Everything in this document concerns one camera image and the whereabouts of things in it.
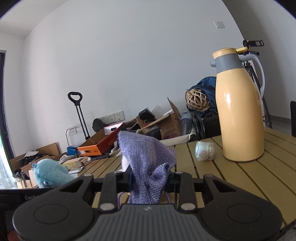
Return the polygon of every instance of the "tripod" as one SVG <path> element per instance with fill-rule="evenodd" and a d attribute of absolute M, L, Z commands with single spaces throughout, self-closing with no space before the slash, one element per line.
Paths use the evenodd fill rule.
<path fill-rule="evenodd" d="M 260 41 L 247 41 L 247 40 L 244 40 L 242 43 L 248 49 L 249 49 L 249 47 L 254 47 L 254 46 L 256 46 L 256 47 L 264 46 L 264 43 L 263 43 L 262 40 L 260 40 Z M 259 55 L 259 52 L 249 51 L 249 50 L 246 51 L 246 52 L 243 52 L 241 54 L 242 55 L 247 55 L 249 53 L 253 53 L 253 54 Z M 254 71 L 253 66 L 251 65 L 251 63 L 249 61 L 245 61 L 243 63 L 243 65 L 244 65 L 246 71 L 251 76 L 253 82 L 257 85 L 257 87 L 258 87 L 258 89 L 260 91 L 260 83 L 259 83 L 258 77 L 257 77 L 257 75 L 256 75 L 256 73 Z M 266 127 L 272 129 L 270 114 L 269 114 L 269 111 L 268 111 L 267 104 L 266 104 L 266 101 L 265 101 L 264 96 L 262 97 L 262 103 L 263 103 L 263 110 L 264 110 L 264 116 L 263 117 L 264 117 L 265 125 L 266 125 Z"/>

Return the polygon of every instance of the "ceiling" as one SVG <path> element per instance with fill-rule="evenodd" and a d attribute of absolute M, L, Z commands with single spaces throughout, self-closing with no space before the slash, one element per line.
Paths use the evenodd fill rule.
<path fill-rule="evenodd" d="M 21 0 L 0 19 L 0 32 L 26 37 L 48 14 L 68 0 Z"/>

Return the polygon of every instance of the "wall outlet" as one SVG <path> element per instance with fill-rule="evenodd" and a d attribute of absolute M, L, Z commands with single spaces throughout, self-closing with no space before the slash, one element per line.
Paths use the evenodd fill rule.
<path fill-rule="evenodd" d="M 214 22 L 217 28 L 224 28 L 224 24 L 221 21 Z"/>
<path fill-rule="evenodd" d="M 107 116 L 105 115 L 105 116 L 102 116 L 102 117 L 100 117 L 99 118 L 103 123 L 105 123 L 105 124 L 109 124 L 109 119 L 107 118 Z"/>
<path fill-rule="evenodd" d="M 115 115 L 114 113 L 113 114 L 110 114 L 110 115 L 107 115 L 107 118 L 109 120 L 109 123 L 113 123 L 113 122 L 116 122 L 116 119 L 115 119 Z"/>
<path fill-rule="evenodd" d="M 115 114 L 116 121 L 123 121 L 124 120 L 123 111 L 118 111 L 114 114 Z"/>
<path fill-rule="evenodd" d="M 70 134 L 71 134 L 71 135 L 75 135 L 75 134 L 77 134 L 77 130 L 76 130 L 76 128 L 71 129 L 71 130 L 70 130 Z"/>

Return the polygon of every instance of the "blue plush toy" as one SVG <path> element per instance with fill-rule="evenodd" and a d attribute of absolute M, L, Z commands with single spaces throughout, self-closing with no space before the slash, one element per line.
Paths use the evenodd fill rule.
<path fill-rule="evenodd" d="M 74 179 L 60 163 L 43 159 L 32 164 L 39 188 L 60 187 Z"/>

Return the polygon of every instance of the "red box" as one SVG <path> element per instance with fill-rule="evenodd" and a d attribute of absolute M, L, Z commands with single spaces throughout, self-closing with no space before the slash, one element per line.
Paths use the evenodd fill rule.
<path fill-rule="evenodd" d="M 103 155 L 117 140 L 117 133 L 120 131 L 122 123 L 106 126 L 77 148 L 82 156 Z"/>

